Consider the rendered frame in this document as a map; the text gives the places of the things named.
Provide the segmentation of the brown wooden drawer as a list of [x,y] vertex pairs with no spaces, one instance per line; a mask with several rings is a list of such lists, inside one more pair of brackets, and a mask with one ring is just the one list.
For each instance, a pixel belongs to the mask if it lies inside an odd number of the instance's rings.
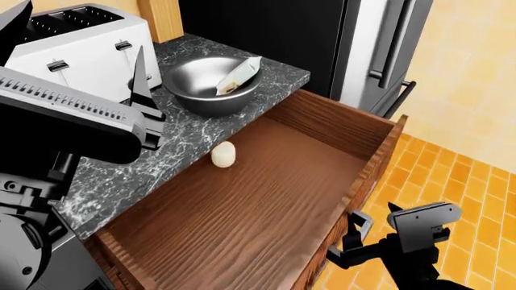
[[396,122],[299,90],[100,229],[117,290],[305,289],[363,207],[399,140]]

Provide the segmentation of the white four-slot toaster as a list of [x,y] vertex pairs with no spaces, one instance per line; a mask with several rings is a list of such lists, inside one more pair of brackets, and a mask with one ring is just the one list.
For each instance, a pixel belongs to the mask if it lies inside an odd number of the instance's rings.
[[[132,48],[118,51],[128,41]],[[6,62],[15,71],[66,85],[114,102],[130,97],[139,48],[144,48],[148,86],[162,84],[148,22],[100,4],[81,4],[33,14]],[[50,72],[47,64],[69,67]]]

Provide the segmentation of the stainless steel fridge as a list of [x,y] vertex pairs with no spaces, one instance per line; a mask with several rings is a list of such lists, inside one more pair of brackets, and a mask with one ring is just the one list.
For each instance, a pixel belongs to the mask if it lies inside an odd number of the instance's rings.
[[404,0],[179,0],[184,30],[305,69],[304,89],[383,118],[402,85],[433,0],[417,0],[387,89],[381,72]]

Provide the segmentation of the grey drawer handle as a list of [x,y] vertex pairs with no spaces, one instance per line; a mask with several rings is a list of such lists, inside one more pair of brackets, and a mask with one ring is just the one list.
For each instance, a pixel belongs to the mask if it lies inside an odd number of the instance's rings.
[[367,214],[354,210],[347,214],[347,223],[349,222],[355,224],[356,229],[361,233],[361,241],[363,243],[365,238],[368,236],[374,221]]

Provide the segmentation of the light wooden cabinet panel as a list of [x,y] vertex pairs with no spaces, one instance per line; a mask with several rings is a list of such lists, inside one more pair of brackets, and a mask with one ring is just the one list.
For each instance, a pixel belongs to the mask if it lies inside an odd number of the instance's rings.
[[185,33],[179,0],[136,0],[139,13],[148,22],[154,43],[165,43]]

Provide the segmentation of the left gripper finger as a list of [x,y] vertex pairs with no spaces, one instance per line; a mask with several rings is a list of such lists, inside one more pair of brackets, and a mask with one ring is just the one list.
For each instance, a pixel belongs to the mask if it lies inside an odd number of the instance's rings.
[[134,74],[130,83],[130,106],[136,108],[146,118],[163,122],[166,119],[164,113],[153,101],[148,86],[147,73],[144,59],[144,48],[140,47],[135,60]]
[[23,0],[0,14],[0,66],[4,66],[27,27],[32,12],[31,0]]

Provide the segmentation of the white wrapped bar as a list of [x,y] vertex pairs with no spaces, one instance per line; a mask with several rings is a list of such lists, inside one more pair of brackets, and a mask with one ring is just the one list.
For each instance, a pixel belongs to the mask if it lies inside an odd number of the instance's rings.
[[216,86],[216,95],[232,93],[260,70],[262,57],[249,57],[229,72]]

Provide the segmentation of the small white egg-shaped object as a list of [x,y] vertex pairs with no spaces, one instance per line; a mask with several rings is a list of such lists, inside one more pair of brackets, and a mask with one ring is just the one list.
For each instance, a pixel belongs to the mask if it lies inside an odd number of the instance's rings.
[[234,144],[225,141],[214,147],[210,152],[212,164],[218,168],[229,168],[235,163],[236,149]]

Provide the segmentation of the metal bowl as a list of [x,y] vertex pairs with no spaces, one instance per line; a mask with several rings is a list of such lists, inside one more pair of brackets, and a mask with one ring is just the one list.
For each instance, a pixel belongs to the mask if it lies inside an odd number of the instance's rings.
[[220,118],[239,113],[253,99],[264,69],[232,93],[217,96],[217,84],[249,57],[204,56],[172,66],[162,78],[165,88],[191,113]]

